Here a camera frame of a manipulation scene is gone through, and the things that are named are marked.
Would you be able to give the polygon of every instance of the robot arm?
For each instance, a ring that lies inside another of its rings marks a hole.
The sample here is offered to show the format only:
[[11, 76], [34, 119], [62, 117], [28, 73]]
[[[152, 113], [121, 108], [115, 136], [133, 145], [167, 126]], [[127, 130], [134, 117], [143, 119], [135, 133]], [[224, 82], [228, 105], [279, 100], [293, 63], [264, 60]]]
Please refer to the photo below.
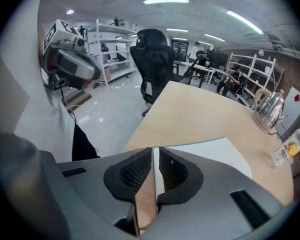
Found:
[[101, 66], [87, 55], [84, 39], [72, 25], [60, 19], [44, 38], [43, 69], [51, 91], [64, 86], [84, 89], [101, 74]]

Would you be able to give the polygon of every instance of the man sitting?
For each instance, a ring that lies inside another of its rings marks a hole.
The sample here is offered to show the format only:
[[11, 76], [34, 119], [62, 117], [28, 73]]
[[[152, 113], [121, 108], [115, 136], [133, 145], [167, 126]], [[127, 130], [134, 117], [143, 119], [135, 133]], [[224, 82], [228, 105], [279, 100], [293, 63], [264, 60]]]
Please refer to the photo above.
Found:
[[216, 88], [216, 93], [219, 94], [223, 87], [222, 95], [226, 96], [228, 91], [235, 93], [243, 80], [243, 73], [240, 71], [240, 66], [236, 64], [232, 70], [234, 70], [225, 81], [221, 81]]

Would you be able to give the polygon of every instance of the office chair headrest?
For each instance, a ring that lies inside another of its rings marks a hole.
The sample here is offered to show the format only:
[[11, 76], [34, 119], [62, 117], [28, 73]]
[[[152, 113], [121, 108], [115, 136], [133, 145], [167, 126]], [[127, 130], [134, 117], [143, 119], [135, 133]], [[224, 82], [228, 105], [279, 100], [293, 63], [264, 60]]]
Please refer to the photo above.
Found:
[[137, 33], [138, 39], [136, 46], [144, 48], [145, 46], [167, 46], [167, 38], [158, 29], [143, 29]]

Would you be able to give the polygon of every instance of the metal shelving unit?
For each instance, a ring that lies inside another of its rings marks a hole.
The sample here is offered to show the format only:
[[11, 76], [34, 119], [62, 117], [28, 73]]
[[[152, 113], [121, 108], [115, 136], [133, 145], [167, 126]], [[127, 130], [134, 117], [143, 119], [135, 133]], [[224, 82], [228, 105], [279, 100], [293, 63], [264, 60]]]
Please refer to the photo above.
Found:
[[[97, 82], [101, 84], [105, 84], [108, 86], [109, 82], [122, 77], [128, 73], [134, 72], [137, 70], [136, 67], [134, 67], [133, 59], [130, 54], [130, 44], [133, 42], [133, 38], [131, 35], [136, 35], [137, 32], [133, 31], [128, 28], [123, 28], [119, 26], [114, 26], [114, 25], [106, 25], [103, 23], [99, 23], [99, 19], [96, 19], [96, 25], [90, 26], [87, 29], [88, 32], [96, 32], [96, 37], [95, 40], [88, 42], [88, 50], [90, 54], [90, 49], [89, 45], [91, 44], [97, 44], [98, 45], [98, 53], [94, 55], [98, 62], [101, 65], [101, 70], [102, 70], [102, 76], [103, 79], [97, 80]], [[120, 34], [122, 36], [117, 37], [117, 38], [100, 38], [100, 33], [114, 33], [114, 34]], [[106, 43], [126, 43], [126, 50], [124, 51], [107, 51], [107, 52], [101, 52], [101, 44], [106, 44]], [[110, 63], [104, 63], [103, 61], [103, 55], [109, 55], [109, 54], [116, 54], [116, 53], [126, 53], [127, 54], [127, 59], [124, 61], [116, 61], [116, 62], [110, 62]], [[119, 67], [116, 68], [116, 70], [113, 70], [111, 72], [111, 69], [109, 67], [118, 65]]]
[[[276, 59], [275, 58], [273, 59], [273, 61], [271, 61], [271, 60], [266, 60], [266, 59], [263, 59], [263, 58], [258, 58], [256, 54], [253, 57], [251, 57], [251, 56], [231, 53], [230, 60], [229, 60], [229, 63], [227, 65], [227, 70], [230, 68], [231, 64], [237, 64], [237, 62], [233, 61], [233, 57], [243, 58], [245, 61], [249, 62], [249, 65], [244, 65], [242, 63], [238, 63], [240, 66], [242, 66], [246, 69], [249, 69], [249, 72], [248, 72], [247, 75], [245, 75], [245, 77], [255, 85], [255, 87], [253, 88], [253, 91], [249, 90], [246, 87], [243, 89], [249, 96], [255, 97], [254, 90], [256, 89], [256, 87], [258, 86], [260, 88], [267, 88], [267, 85], [268, 85], [269, 82], [273, 83], [273, 90], [272, 90], [273, 92], [277, 89], [277, 87], [280, 83], [280, 80], [283, 76], [284, 69], [280, 68], [279, 65], [276, 64]], [[256, 69], [255, 68], [256, 63], [259, 63], [262, 66], [268, 66], [270, 68], [269, 72], [265, 72], [265, 71], [261, 71], [261, 70]], [[276, 77], [275, 77], [275, 72], [279, 73], [279, 77], [278, 77], [277, 81], [276, 81]], [[265, 78], [266, 80], [265, 80], [264, 85], [262, 85], [259, 82], [256, 82], [255, 80], [251, 79], [251, 74], [252, 73], [256, 73], [259, 76]], [[251, 106], [248, 103], [248, 101], [242, 95], [237, 95], [236, 99], [240, 99], [247, 107], [253, 109], [253, 106]]]

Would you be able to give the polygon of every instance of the table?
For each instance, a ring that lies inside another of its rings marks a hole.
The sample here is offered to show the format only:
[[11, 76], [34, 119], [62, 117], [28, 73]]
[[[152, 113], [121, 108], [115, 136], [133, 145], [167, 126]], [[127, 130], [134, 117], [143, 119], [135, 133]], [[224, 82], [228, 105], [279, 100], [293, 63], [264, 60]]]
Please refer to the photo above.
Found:
[[[181, 64], [187, 66], [188, 68], [192, 65], [192, 63], [189, 63], [189, 62], [181, 62]], [[215, 71], [211, 70], [211, 69], [209, 69], [205, 66], [200, 66], [198, 64], [195, 64], [193, 67], [195, 69], [204, 70], [204, 71], [207, 71], [207, 72], [211, 73], [211, 76], [210, 76], [210, 79], [209, 79], [209, 82], [208, 82], [208, 86], [209, 86]], [[201, 78], [200, 84], [198, 86], [199, 88], [201, 88], [203, 81], [204, 81], [203, 78]]]
[[[275, 169], [268, 165], [268, 154], [282, 144], [277, 136], [263, 133], [244, 105], [204, 89], [170, 81], [124, 149], [182, 145], [220, 137], [226, 137], [243, 155], [255, 182], [283, 205], [293, 200], [289, 163]], [[153, 172], [137, 193], [136, 204], [139, 225], [144, 227], [156, 216]]]
[[176, 68], [176, 74], [179, 75], [179, 66], [182, 65], [181, 61], [174, 60], [173, 64], [176, 64], [176, 65], [173, 65], [173, 67]]

